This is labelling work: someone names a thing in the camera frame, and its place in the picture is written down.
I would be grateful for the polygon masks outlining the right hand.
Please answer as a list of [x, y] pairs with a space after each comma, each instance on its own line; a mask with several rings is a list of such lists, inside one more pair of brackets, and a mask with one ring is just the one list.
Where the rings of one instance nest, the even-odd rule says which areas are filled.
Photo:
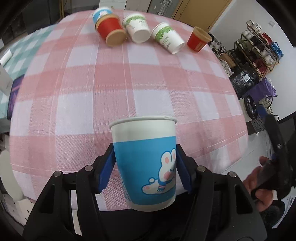
[[[259, 158], [261, 166], [257, 166], [243, 181], [243, 184], [249, 193], [257, 187], [258, 174], [268, 160], [269, 158], [261, 156]], [[256, 207], [259, 212], [263, 212], [268, 209], [273, 202], [273, 192], [271, 190], [259, 189], [256, 191], [255, 196], [258, 199]]]

